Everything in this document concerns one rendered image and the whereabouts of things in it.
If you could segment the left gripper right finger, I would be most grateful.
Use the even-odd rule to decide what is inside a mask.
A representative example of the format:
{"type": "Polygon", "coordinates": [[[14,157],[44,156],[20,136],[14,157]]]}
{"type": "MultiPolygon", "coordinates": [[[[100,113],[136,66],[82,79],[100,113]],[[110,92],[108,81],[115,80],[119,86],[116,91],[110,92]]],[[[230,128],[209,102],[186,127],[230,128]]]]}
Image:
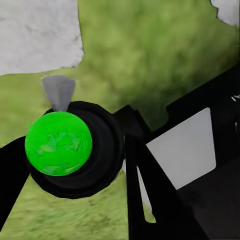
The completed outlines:
{"type": "Polygon", "coordinates": [[[144,141],[125,134],[129,240],[210,240],[144,141]],[[156,222],[145,220],[139,168],[156,222]]]}

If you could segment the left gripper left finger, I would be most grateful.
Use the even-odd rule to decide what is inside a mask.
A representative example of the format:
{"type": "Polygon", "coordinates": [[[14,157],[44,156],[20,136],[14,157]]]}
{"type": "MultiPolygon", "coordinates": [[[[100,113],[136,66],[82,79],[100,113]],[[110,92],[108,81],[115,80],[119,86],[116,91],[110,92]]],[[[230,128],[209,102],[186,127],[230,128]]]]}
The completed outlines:
{"type": "Polygon", "coordinates": [[[28,176],[26,136],[0,148],[0,231],[15,204],[28,176]]]}

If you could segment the insectifuge atomizer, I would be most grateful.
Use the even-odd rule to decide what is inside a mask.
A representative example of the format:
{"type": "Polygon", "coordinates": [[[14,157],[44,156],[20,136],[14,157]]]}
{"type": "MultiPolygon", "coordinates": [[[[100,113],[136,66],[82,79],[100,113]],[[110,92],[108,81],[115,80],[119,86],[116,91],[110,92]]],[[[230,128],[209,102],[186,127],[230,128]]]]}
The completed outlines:
{"type": "Polygon", "coordinates": [[[50,75],[40,84],[52,109],[26,134],[24,147],[31,177],[55,197],[92,197],[110,186],[123,168],[123,130],[101,105],[71,102],[76,81],[69,76],[50,75]]]}

